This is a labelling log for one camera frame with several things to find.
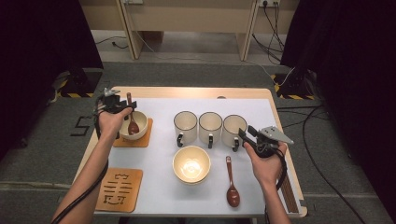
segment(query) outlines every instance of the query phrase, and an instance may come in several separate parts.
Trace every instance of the gray carpet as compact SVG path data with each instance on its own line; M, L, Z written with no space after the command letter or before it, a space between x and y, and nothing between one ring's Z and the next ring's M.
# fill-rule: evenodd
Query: gray carpet
M334 189L319 175L304 147L302 123L312 108L280 107L320 105L320 100L285 100L259 66L174 63L104 63L105 71L95 95L104 87L175 86L269 89L284 132L296 143L290 154L308 207L308 216L293 223L360 223ZM269 73L282 70L268 66ZM95 97L59 98L41 114L28 136L28 146L15 148L0 161L0 223L46 223L65 189L31 187L5 182L72 183L93 132L92 120L85 136L75 128L80 116L90 115ZM353 205L366 223L392 223L361 168L348 157L347 148L324 107L305 126L309 152L320 171ZM95 217L94 223L118 223L116 217Z

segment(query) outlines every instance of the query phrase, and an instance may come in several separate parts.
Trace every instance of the bowl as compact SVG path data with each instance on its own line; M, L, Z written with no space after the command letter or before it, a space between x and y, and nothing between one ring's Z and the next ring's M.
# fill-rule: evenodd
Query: bowl
M128 116L128 119L122 123L122 127L120 129L120 136L128 140L137 140L148 131L148 117L141 111L134 111L133 112L134 121L136 122L137 126L139 126L139 133L128 134L128 126L131 120L131 116Z
M183 183L201 183L210 170L209 155L200 147L183 147L173 159L173 169Z

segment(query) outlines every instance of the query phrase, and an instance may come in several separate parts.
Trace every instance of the black curtain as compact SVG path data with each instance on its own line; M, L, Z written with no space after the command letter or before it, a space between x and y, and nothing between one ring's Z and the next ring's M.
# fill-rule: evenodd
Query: black curtain
M393 0L301 0L282 57L282 64L317 73L324 103L348 153L394 221L395 10Z
M0 0L2 149L29 132L62 72L103 68L78 0Z

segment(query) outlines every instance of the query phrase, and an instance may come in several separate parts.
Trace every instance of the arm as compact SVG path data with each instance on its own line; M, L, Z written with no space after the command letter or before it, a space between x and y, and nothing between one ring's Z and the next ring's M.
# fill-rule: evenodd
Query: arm
M270 222L273 224L290 223L276 190L276 179L282 169L279 158L277 156L260 158L249 143L245 143L244 148L251 159L253 173L262 187ZM279 150L285 154L287 150L286 145L279 142Z
M101 127L101 136L88 158L86 164L82 168L80 174L76 178L70 190L64 196L56 210L52 220L55 219L71 202L79 197L86 189L88 189L97 179L104 169L110 149L117 132L123 122L123 118L132 112L132 108L125 108L118 114L109 114L103 112L99 116L99 126ZM96 201L99 195L98 185L90 195L74 207L61 223L91 223L93 212L95 210Z

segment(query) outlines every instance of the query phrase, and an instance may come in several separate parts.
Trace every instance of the wooden spoon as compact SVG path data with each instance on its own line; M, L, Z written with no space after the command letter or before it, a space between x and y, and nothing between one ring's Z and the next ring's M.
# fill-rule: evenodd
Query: wooden spoon
M126 98L128 100L128 105L132 105L132 97L130 92L126 93ZM134 121L134 109L132 109L130 117L131 119L128 125L128 134L132 135L134 133L139 133L139 126L137 126L136 122Z
M227 201L231 207L237 207L241 201L239 192L233 185L233 167L231 166L231 157L225 158L227 162L228 177L230 177L230 188L227 190Z

